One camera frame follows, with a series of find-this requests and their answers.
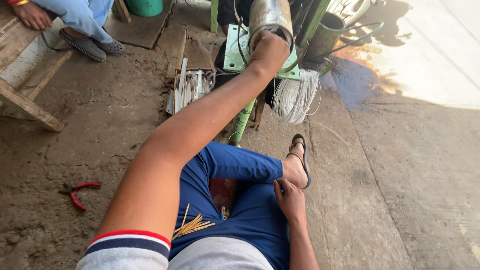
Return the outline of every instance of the brown sandal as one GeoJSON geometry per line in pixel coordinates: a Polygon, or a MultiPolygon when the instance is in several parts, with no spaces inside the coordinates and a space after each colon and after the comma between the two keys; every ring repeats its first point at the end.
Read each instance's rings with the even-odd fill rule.
{"type": "Polygon", "coordinates": [[[287,154],[287,157],[289,155],[294,155],[298,157],[301,161],[301,164],[303,165],[303,169],[305,170],[305,173],[307,174],[307,185],[303,188],[306,189],[308,186],[310,186],[310,183],[312,182],[312,177],[310,176],[310,169],[308,168],[308,163],[307,163],[307,143],[305,142],[305,138],[301,134],[295,134],[292,138],[292,144],[288,148],[290,151],[287,154]],[[303,145],[303,154],[300,150],[293,149],[293,147],[297,144],[301,143],[303,145]]]}

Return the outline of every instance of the gray clog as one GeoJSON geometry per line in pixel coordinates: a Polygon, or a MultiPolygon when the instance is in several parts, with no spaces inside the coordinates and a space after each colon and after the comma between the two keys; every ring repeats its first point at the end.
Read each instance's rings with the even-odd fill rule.
{"type": "Polygon", "coordinates": [[[64,29],[60,29],[59,32],[60,37],[65,39],[68,43],[72,46],[77,48],[79,51],[83,52],[84,54],[88,55],[90,58],[95,59],[97,61],[103,62],[107,59],[107,55],[105,52],[100,49],[91,38],[76,38],[72,37],[65,32],[64,29]]]}
{"type": "Polygon", "coordinates": [[[118,42],[116,39],[112,38],[113,41],[110,43],[101,43],[94,40],[95,44],[102,49],[106,54],[111,55],[121,55],[125,52],[125,46],[118,42]]]}

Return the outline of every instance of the sandal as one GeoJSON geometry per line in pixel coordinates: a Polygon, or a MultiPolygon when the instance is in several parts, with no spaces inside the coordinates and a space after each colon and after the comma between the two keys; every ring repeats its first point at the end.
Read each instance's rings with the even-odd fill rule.
{"type": "Polygon", "coordinates": [[[300,159],[301,164],[303,165],[303,169],[307,174],[307,185],[303,189],[306,189],[308,186],[310,186],[310,183],[312,182],[312,177],[310,176],[310,169],[308,168],[308,164],[307,164],[308,151],[307,151],[307,143],[305,142],[305,138],[301,134],[295,134],[295,136],[293,136],[292,138],[292,144],[290,145],[288,150],[290,152],[287,154],[287,157],[289,155],[295,155],[297,158],[300,159]],[[303,155],[302,155],[302,152],[300,152],[299,150],[293,149],[293,147],[297,143],[301,143],[303,145],[303,155]]]}
{"type": "Polygon", "coordinates": [[[112,38],[113,41],[110,43],[101,43],[94,40],[95,44],[102,49],[105,53],[111,55],[121,55],[125,52],[125,46],[118,42],[116,39],[112,38]]]}
{"type": "Polygon", "coordinates": [[[72,46],[77,48],[79,51],[83,52],[84,54],[88,55],[90,58],[103,62],[107,59],[107,55],[105,54],[102,49],[100,49],[91,38],[76,38],[72,37],[65,32],[65,29],[60,29],[59,32],[60,37],[62,37],[65,41],[70,43],[72,46]]]}

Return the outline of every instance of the hand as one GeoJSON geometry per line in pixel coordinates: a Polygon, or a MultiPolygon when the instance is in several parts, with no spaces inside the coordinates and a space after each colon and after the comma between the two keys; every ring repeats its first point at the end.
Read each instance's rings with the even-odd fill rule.
{"type": "Polygon", "coordinates": [[[36,31],[45,31],[47,27],[52,26],[52,20],[50,20],[50,17],[45,10],[32,2],[13,7],[13,11],[15,11],[18,18],[22,20],[25,26],[31,27],[36,31]]]}
{"type": "Polygon", "coordinates": [[[257,66],[268,76],[273,77],[289,56],[290,51],[286,41],[269,31],[262,31],[252,53],[249,67],[257,66]]]}
{"type": "Polygon", "coordinates": [[[276,201],[289,225],[306,228],[307,215],[305,214],[305,196],[302,190],[284,178],[273,181],[273,190],[275,191],[276,201]]]}

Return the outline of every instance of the green metal plate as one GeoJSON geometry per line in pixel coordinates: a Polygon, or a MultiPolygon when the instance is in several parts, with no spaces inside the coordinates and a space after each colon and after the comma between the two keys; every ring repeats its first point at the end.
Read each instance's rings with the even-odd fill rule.
{"type": "MultiPolygon", "coordinates": [[[[228,27],[228,36],[227,36],[227,49],[225,51],[225,61],[223,64],[223,69],[229,72],[241,72],[245,68],[245,63],[241,58],[239,47],[237,44],[238,36],[238,25],[229,25],[228,27]]],[[[248,32],[245,32],[243,29],[240,30],[240,47],[242,48],[243,55],[245,60],[248,62],[250,60],[250,55],[247,52],[247,42],[248,42],[248,32]]],[[[297,60],[297,52],[295,51],[295,45],[293,46],[293,51],[290,54],[289,58],[283,64],[282,69],[288,68],[297,60]]],[[[278,79],[289,79],[294,81],[300,80],[299,66],[296,65],[292,70],[286,73],[278,72],[275,75],[275,78],[278,79]]]]}

